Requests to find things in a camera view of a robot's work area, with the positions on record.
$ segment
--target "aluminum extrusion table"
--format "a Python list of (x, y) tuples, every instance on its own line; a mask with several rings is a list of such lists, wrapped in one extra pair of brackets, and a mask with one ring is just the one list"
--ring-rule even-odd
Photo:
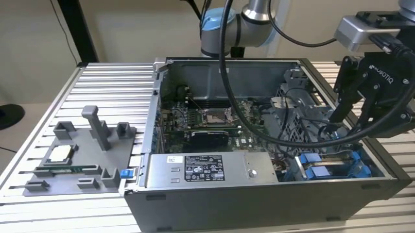
[[(333, 62), (312, 64), (333, 85), (339, 66)], [(137, 128), (129, 163), (131, 166), (137, 165), (152, 95), (152, 69), (152, 64), (96, 63), (73, 72), (0, 176), (0, 232), (140, 232), (119, 193), (28, 198), (23, 196), (23, 185), (31, 179), (29, 171), (40, 164), (53, 141), (56, 123), (69, 120), (77, 128), (88, 127), (80, 115), (84, 105), (97, 105), (99, 117), (108, 126), (128, 121)], [(357, 103), (353, 109), (356, 114), (360, 107), (361, 103)], [(379, 141), (415, 180), (415, 132)], [(415, 232), (415, 182), (389, 200), (368, 204), (347, 221), (243, 229), (237, 232)]]

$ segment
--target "black chair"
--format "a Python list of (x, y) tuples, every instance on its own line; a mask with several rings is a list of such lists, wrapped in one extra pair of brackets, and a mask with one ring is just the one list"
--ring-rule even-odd
[(0, 106), (0, 130), (15, 125), (24, 117), (24, 109), (20, 105), (5, 104)]

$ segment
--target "beige wall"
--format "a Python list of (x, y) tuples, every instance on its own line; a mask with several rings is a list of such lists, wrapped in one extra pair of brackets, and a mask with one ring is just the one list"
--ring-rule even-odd
[(48, 0), (0, 0), (0, 103), (52, 101), (75, 70)]
[[(237, 11), (247, 1), (235, 0)], [(100, 61), (152, 62), (155, 57), (200, 55), (199, 23), (184, 1), (80, 2)], [(223, 2), (215, 0), (213, 7)], [(75, 61), (49, 1), (0, 0), (0, 6), (0, 103), (51, 102)], [(284, 31), (297, 40), (317, 42), (332, 36), (344, 14), (396, 8), (396, 0), (292, 0)], [(69, 43), (77, 56), (71, 37)], [(276, 56), (332, 60), (344, 54), (339, 44), (312, 50), (280, 39)], [(247, 48), (245, 55), (265, 57), (267, 47)]]
[[(291, 0), (283, 31), (296, 40), (307, 43), (332, 38), (344, 15), (364, 10), (397, 10), (397, 0)], [(340, 43), (320, 48), (305, 48), (285, 39), (279, 40), (277, 57), (305, 57), (313, 61), (341, 60), (349, 54)]]

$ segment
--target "power supply label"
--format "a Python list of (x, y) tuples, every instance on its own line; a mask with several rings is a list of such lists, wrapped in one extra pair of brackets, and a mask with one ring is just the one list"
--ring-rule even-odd
[(224, 181), (221, 155), (196, 155), (184, 157), (184, 180), (187, 182)]

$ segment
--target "black pole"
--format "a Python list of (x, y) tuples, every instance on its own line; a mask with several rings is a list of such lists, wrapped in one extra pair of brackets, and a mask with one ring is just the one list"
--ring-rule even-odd
[(57, 0), (81, 62), (99, 62), (79, 0)]

